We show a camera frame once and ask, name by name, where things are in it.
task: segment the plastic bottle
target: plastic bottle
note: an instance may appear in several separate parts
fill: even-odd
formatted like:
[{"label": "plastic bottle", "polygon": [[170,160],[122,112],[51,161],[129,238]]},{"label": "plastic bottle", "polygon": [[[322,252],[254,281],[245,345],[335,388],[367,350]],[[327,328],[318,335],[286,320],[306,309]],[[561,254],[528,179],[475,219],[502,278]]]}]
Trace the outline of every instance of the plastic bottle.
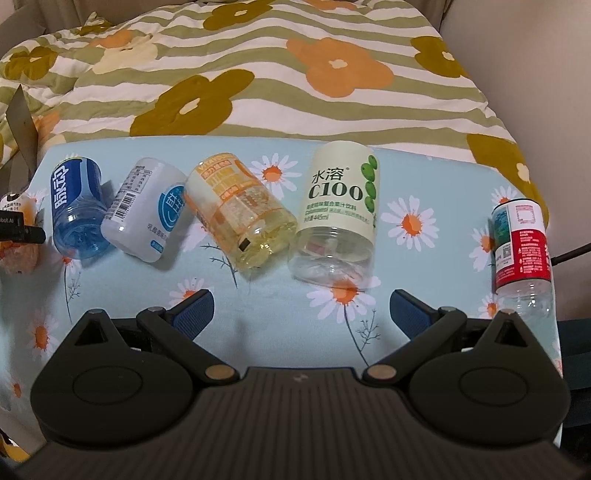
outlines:
[{"label": "plastic bottle", "polygon": [[378,189],[379,164],[370,148],[336,141],[316,150],[290,247],[295,278],[364,288],[373,268]]},{"label": "plastic bottle", "polygon": [[[35,225],[35,200],[26,194],[9,193],[0,200],[0,210],[22,212],[25,225]],[[30,273],[39,259],[39,245],[0,242],[0,265],[7,273]]]},{"label": "plastic bottle", "polygon": [[156,262],[183,210],[186,180],[178,168],[156,158],[138,160],[105,215],[101,233],[125,253]]},{"label": "plastic bottle", "polygon": [[535,329],[553,311],[550,256],[540,205],[528,199],[511,200],[493,210],[492,223],[501,307],[515,310]]},{"label": "plastic bottle", "polygon": [[51,174],[53,242],[65,257],[95,257],[108,248],[100,233],[107,208],[99,166],[89,158],[68,158]]},{"label": "plastic bottle", "polygon": [[237,270],[261,266],[296,231],[296,218],[231,153],[200,162],[185,199]]}]

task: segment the flower stem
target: flower stem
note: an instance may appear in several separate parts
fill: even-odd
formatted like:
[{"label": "flower stem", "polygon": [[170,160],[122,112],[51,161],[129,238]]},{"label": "flower stem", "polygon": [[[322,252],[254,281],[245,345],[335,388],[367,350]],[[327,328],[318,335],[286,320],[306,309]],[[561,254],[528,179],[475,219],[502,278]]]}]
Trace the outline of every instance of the flower stem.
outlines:
[{"label": "flower stem", "polygon": [[355,348],[357,349],[357,351],[361,355],[361,358],[363,359],[365,365],[369,366],[369,363],[365,359],[365,357],[363,356],[363,354],[361,353],[361,349],[359,348],[359,345],[357,345],[357,341],[355,340],[355,336],[353,335],[353,331],[351,330],[351,325],[349,324],[349,318],[347,316],[347,306],[346,305],[343,305],[343,312],[345,314],[345,323],[347,324],[347,328],[349,330],[349,334],[351,335],[351,338],[353,339],[353,343],[355,344]]},{"label": "flower stem", "polygon": [[64,267],[64,294],[66,295],[66,307],[68,308],[68,317],[70,317],[70,324],[74,325],[72,322],[72,314],[70,313],[70,302],[68,301],[68,287],[66,286],[66,272],[67,267]]}]

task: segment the black mount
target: black mount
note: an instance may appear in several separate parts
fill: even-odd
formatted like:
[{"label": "black mount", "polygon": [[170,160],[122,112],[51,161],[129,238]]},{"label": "black mount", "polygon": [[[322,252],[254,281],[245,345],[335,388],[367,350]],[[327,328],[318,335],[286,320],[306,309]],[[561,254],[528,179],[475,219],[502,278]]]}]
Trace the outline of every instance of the black mount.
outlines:
[{"label": "black mount", "polygon": [[[552,445],[568,388],[519,316],[481,322],[433,311],[429,327],[360,380],[347,368],[254,367],[240,379],[174,328],[171,312],[111,320],[91,310],[33,385],[50,443],[18,472],[30,480],[95,472],[471,480],[484,470],[504,480],[584,478]],[[59,459],[53,475],[48,465]]]}]

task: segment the blue gripper pad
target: blue gripper pad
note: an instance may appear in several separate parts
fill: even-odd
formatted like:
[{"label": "blue gripper pad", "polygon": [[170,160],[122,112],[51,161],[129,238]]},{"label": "blue gripper pad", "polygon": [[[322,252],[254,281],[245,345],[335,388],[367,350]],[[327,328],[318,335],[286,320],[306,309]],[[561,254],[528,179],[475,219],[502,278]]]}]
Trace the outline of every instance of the blue gripper pad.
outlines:
[{"label": "blue gripper pad", "polygon": [[404,290],[394,290],[390,296],[390,317],[411,340],[439,319],[437,310]]},{"label": "blue gripper pad", "polygon": [[168,322],[194,340],[213,319],[215,305],[209,290],[199,290],[167,312]]}]

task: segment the daisy print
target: daisy print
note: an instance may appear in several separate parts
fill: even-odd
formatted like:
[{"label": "daisy print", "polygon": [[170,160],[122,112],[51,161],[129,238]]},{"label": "daisy print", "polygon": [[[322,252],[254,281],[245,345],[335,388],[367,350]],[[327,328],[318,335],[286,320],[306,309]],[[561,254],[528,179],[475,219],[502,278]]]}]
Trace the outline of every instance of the daisy print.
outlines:
[{"label": "daisy print", "polygon": [[191,295],[197,293],[199,290],[206,289],[213,292],[213,287],[205,286],[205,279],[200,280],[196,278],[187,279],[184,282],[177,283],[178,290],[170,292],[171,300],[169,302],[170,307],[178,305],[183,300],[187,300]]},{"label": "daisy print", "polygon": [[497,297],[494,293],[489,293],[482,299],[482,305],[478,308],[481,319],[494,318],[496,313],[502,308],[503,299]]},{"label": "daisy print", "polygon": [[263,155],[261,160],[262,163],[259,161],[251,162],[253,168],[250,168],[250,171],[278,200],[282,200],[284,197],[283,187],[292,192],[296,190],[296,186],[288,179],[301,177],[301,173],[287,171],[297,165],[296,160],[290,161],[289,155],[279,160],[279,153],[273,153],[270,160],[266,155]]},{"label": "daisy print", "polygon": [[187,234],[181,243],[181,250],[183,252],[190,252],[194,250],[198,244],[200,244],[203,239],[207,237],[207,230],[203,224],[198,220],[198,218],[194,218],[191,225],[187,229]]},{"label": "daisy print", "polygon": [[439,228],[435,226],[433,209],[428,208],[420,212],[420,200],[412,195],[408,199],[408,207],[404,199],[390,202],[388,207],[391,212],[384,212],[380,218],[387,223],[394,224],[394,228],[388,231],[389,237],[396,237],[398,245],[406,244],[410,250],[413,247],[419,252],[422,244],[433,248],[433,238],[437,238]]},{"label": "daisy print", "polygon": [[55,318],[43,310],[35,310],[35,316],[29,326],[31,340],[28,344],[33,358],[40,358],[43,362],[51,358],[60,344],[56,338],[57,328],[58,323]]},{"label": "daisy print", "polygon": [[478,246],[472,250],[468,257],[474,259],[474,270],[481,272],[487,265],[492,265],[491,252],[495,249],[495,240],[491,237],[488,226],[479,230],[474,229],[472,238],[478,243]]},{"label": "daisy print", "polygon": [[41,205],[43,199],[47,196],[47,189],[41,189],[36,191],[27,192],[29,198],[31,198],[37,204],[37,208]]},{"label": "daisy print", "polygon": [[492,193],[492,203],[495,205],[501,205],[507,203],[509,200],[517,198],[519,192],[511,187],[500,187],[495,189]]},{"label": "daisy print", "polygon": [[[375,288],[380,284],[378,277],[372,277],[367,288]],[[336,310],[337,323],[345,321],[345,310],[347,311],[347,320],[352,322],[355,320],[356,314],[367,314],[366,306],[375,305],[375,298],[362,292],[351,280],[338,281],[330,288],[317,287],[306,296],[311,300],[310,307],[323,306],[318,312],[319,320],[324,320]]]},{"label": "daisy print", "polygon": [[7,390],[11,393],[11,400],[24,400],[28,397],[28,395],[26,395],[24,391],[24,384],[16,375],[12,375],[9,372],[6,372],[4,383]]}]

